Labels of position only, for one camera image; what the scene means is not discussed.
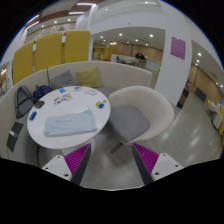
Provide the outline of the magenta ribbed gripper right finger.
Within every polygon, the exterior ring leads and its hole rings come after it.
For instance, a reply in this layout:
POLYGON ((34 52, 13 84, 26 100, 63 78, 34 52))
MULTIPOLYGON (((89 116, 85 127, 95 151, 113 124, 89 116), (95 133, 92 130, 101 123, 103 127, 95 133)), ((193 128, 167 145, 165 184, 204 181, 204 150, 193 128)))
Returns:
POLYGON ((145 185, 183 168, 167 153, 158 154, 137 143, 132 144, 132 154, 145 185))

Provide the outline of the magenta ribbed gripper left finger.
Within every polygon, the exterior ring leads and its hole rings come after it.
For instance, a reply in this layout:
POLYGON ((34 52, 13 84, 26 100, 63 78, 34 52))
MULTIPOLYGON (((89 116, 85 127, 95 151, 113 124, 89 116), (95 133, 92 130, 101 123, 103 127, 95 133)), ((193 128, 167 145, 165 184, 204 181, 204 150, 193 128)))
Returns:
POLYGON ((44 165, 42 169, 79 185, 82 181, 90 156, 91 144, 88 143, 70 152, 66 156, 56 155, 44 165))

